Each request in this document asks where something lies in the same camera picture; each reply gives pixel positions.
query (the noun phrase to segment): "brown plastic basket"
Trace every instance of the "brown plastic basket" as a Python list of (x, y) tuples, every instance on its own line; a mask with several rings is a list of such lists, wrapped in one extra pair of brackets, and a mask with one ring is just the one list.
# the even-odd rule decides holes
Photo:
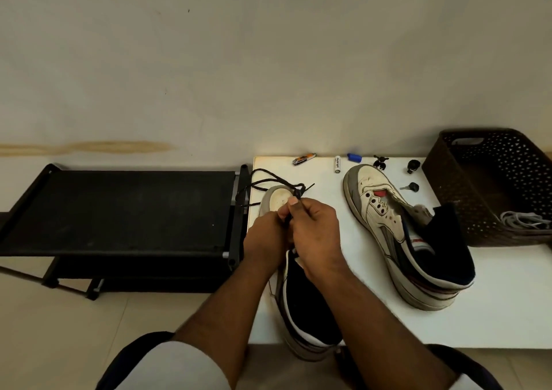
[(552, 161), (512, 129), (445, 130), (422, 169), (441, 204), (455, 204), (469, 246), (546, 243), (550, 229), (515, 229), (504, 211), (552, 218)]

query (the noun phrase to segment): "white battery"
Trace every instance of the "white battery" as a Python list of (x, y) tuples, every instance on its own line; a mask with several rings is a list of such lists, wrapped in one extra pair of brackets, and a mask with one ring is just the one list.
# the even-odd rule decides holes
[(341, 157), (340, 156), (336, 156), (334, 161), (333, 161), (333, 171), (335, 173), (340, 173), (341, 172)]

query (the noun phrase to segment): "blue cap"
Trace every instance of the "blue cap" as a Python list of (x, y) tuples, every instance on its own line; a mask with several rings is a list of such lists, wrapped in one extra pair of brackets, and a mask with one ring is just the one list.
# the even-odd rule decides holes
[(355, 155), (353, 153), (347, 153), (347, 157), (351, 162), (360, 163), (362, 160), (362, 156)]

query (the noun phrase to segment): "black shoelace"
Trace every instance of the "black shoelace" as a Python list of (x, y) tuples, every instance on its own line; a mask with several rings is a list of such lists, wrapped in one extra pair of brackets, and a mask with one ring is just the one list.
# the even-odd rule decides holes
[[(278, 175), (273, 174), (271, 171), (267, 171), (266, 169), (262, 169), (262, 168), (255, 169), (253, 172), (251, 172), (251, 178), (253, 178), (253, 174), (257, 171), (262, 171), (262, 172), (268, 173), (270, 176), (273, 176), (273, 178), (261, 179), (260, 181), (255, 181), (255, 182), (250, 183), (245, 188), (242, 188), (241, 190), (239, 190), (238, 193), (236, 194), (236, 197), (238, 197), (238, 195), (240, 193), (242, 193), (243, 191), (245, 191), (247, 188), (255, 188), (256, 190), (259, 190), (259, 191), (268, 191), (268, 188), (263, 188), (263, 187), (258, 186), (260, 183), (279, 182), (280, 184), (285, 185), (288, 188), (290, 188), (293, 191), (293, 195), (295, 197), (297, 197), (297, 199), (301, 199), (302, 195), (305, 192), (307, 192), (310, 188), (312, 188), (313, 185), (314, 185), (313, 184), (313, 185), (309, 186), (308, 188), (305, 186), (304, 183), (298, 183), (296, 185), (293, 185), (293, 184), (289, 183), (288, 181), (286, 181), (284, 178), (280, 178)], [(244, 204), (243, 207), (252, 207), (254, 205), (260, 205), (260, 202)]]

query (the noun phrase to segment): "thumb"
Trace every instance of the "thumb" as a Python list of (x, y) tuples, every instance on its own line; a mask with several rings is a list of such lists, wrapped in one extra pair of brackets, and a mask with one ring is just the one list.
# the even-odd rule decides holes
[(309, 214), (305, 210), (305, 207), (301, 201), (297, 199), (297, 197), (289, 197), (287, 200), (287, 207), (289, 208), (289, 212), (292, 214), (295, 223), (308, 223), (312, 221)]

